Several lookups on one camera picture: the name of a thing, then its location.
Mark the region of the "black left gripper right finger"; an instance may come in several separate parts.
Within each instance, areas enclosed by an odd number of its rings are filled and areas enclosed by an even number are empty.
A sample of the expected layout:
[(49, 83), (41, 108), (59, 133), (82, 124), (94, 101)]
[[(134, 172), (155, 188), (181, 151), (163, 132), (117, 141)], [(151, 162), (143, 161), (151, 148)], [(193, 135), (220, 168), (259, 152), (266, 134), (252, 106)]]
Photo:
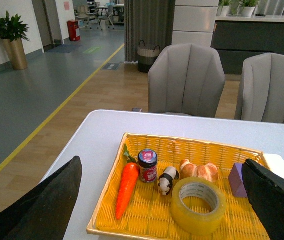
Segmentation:
[(284, 240), (284, 179), (247, 159), (242, 178), (249, 203), (272, 240)]

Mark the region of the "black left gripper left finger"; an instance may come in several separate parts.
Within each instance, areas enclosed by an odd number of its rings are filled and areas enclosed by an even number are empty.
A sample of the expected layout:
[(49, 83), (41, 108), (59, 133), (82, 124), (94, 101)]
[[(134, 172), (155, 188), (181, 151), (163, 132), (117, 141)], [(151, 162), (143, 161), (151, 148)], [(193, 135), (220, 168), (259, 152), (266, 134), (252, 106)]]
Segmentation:
[(70, 161), (0, 212), (0, 240), (61, 240), (75, 206), (81, 160)]

